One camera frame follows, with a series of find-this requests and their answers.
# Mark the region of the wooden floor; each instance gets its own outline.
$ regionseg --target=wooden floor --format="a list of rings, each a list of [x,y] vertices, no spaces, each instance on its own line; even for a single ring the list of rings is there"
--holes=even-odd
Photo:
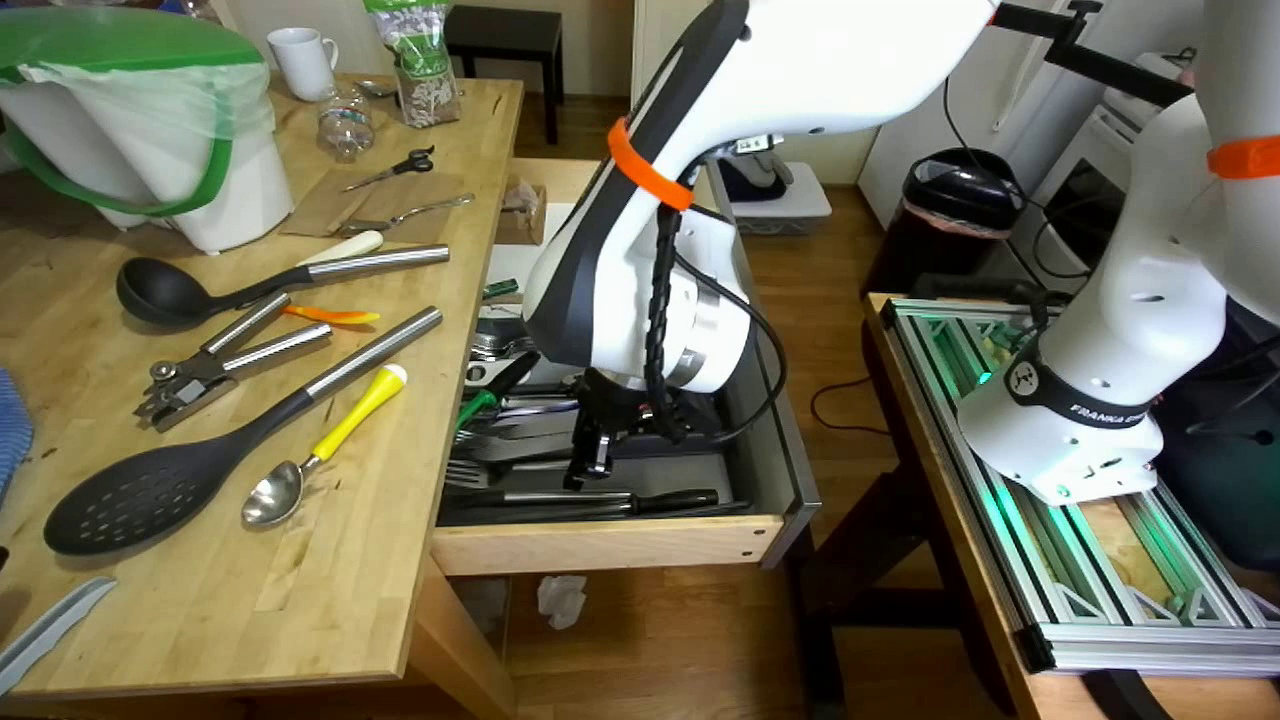
[[[520,154],[606,154],[606,127],[623,111],[610,101],[568,101],[560,143],[539,136],[539,94],[530,101]],[[809,236],[747,236],[761,307],[790,360],[790,400],[824,486],[824,537],[843,507],[893,466],[879,409],[862,365],[862,274],[879,243],[856,188],[827,188],[833,218]],[[893,583],[936,583],[913,557]],[[523,720],[794,720],[805,688],[785,572],[680,569],[587,577],[575,628],[554,633],[531,606],[536,578],[511,578],[507,663]],[[849,715],[1000,715],[968,673],[957,633],[837,633]]]

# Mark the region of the wooden countertop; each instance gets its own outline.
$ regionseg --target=wooden countertop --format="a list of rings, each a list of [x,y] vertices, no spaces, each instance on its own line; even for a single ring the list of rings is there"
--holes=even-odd
[[[992,645],[992,655],[1000,663],[1000,680],[1013,697],[1016,715],[1063,715],[1063,720],[1099,720],[1106,713],[1092,702],[1080,673],[1028,673],[1019,663],[1019,639],[1016,620],[1009,615],[1009,590],[1000,578],[998,560],[988,557],[983,532],[977,529],[977,514],[968,511],[968,499],[961,496],[961,484],[954,474],[954,459],[945,452],[945,440],[936,435],[932,420],[923,420],[923,394],[903,378],[907,357],[900,357],[889,342],[886,327],[886,305],[893,294],[873,294],[870,327],[877,338],[877,350],[889,365],[893,391],[907,417],[913,445],[920,452],[920,466],[930,474],[930,490],[941,507],[941,521],[954,537],[964,583],[974,590],[977,615],[983,624],[983,634]],[[1171,715],[1280,715],[1280,691],[1271,680],[1252,676],[1147,676],[1151,697]]]
[[[336,158],[315,147],[312,107],[282,101],[276,111],[282,154],[292,191],[303,196]],[[193,357],[237,314],[147,336],[118,305],[118,268],[147,253],[178,261],[205,287],[227,293],[322,253],[324,240],[276,230],[226,255],[201,255],[178,230],[120,236],[92,206],[76,206],[30,176],[0,176],[0,368],[17,375],[37,417],[37,448],[0,507],[0,542],[12,552],[0,572],[0,645],[88,577],[118,577],[118,590],[17,682],[17,697],[362,682],[401,680],[410,663],[433,673],[440,653],[455,653],[419,655],[416,639],[433,634],[419,624],[436,599],[452,620],[464,615],[429,542],[516,115],[520,83],[511,78],[464,83],[460,123],[410,131],[382,111],[382,141],[356,158],[362,172],[382,172],[410,147],[436,143],[436,172],[460,176],[460,191],[472,191],[476,203],[452,206],[440,230],[440,243],[452,249],[449,263],[298,293],[310,305],[375,307],[384,311],[382,327],[425,305],[443,311],[436,331],[397,357],[412,375],[405,394],[310,480],[312,496],[302,514],[276,532],[244,532],[241,499],[271,463],[303,459],[363,378],[265,440],[193,522],[118,560],[64,560],[44,546],[44,521],[64,490],[143,448],[241,428],[363,347],[373,331],[336,331],[322,350],[260,368],[165,435],[136,428],[131,409],[147,389],[147,365]],[[283,324],[298,321],[276,321],[255,338],[282,336]],[[452,682],[476,688],[476,676],[485,673],[460,673]]]

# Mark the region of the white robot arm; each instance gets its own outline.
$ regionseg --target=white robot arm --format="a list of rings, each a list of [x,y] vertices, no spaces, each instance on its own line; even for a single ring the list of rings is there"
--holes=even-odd
[[[1048,502],[1144,490],[1147,404],[1225,336],[1229,294],[1280,321],[1280,4],[1211,0],[1199,88],[1136,141],[1099,271],[988,389],[961,400],[977,454]]]
[[[654,263],[661,180],[687,185],[698,158],[764,131],[856,131],[916,107],[982,35],[998,0],[712,0],[614,131],[616,154],[530,274],[531,342],[560,365],[646,389],[654,350]],[[678,249],[742,294],[732,240],[698,206],[665,206]],[[747,311],[687,268],[661,298],[661,375],[718,391],[747,338]]]

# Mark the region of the plastic container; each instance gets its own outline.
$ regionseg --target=plastic container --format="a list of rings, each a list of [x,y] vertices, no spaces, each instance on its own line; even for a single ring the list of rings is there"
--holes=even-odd
[[[217,22],[141,8],[0,12],[8,154],[118,226],[178,223],[201,253],[292,213],[267,65]]]
[[[1019,213],[1025,191],[1000,154],[949,147],[916,158],[865,293],[913,293],[923,274],[974,274],[1013,236]]]

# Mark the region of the open drawer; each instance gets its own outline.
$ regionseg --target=open drawer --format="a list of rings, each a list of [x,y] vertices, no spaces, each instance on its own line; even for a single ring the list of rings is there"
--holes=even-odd
[[[531,249],[496,249],[487,280],[511,271],[511,255]],[[747,342],[737,375],[722,391],[730,420],[751,417],[770,400],[778,357],[770,338]],[[505,480],[505,486],[560,486],[565,470]],[[821,507],[805,435],[785,394],[751,420],[751,428],[718,448],[687,452],[680,445],[616,452],[610,486],[718,486],[718,511],[657,511],[616,521],[470,521],[443,511],[433,532],[433,557],[449,577],[516,577],[516,572],[610,572],[610,569],[687,569],[687,565],[782,565],[794,538]]]

